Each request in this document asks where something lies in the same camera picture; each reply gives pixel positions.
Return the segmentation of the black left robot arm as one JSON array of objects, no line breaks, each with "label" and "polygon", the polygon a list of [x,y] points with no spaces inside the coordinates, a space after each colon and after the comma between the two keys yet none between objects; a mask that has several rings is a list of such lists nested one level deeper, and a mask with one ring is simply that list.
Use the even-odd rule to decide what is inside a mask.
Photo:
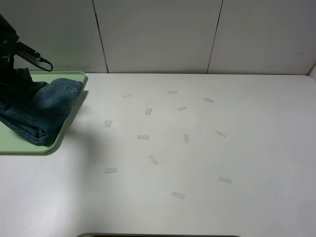
[{"label": "black left robot arm", "polygon": [[10,97],[18,85],[18,75],[13,67],[18,35],[14,28],[0,16],[0,99]]}]

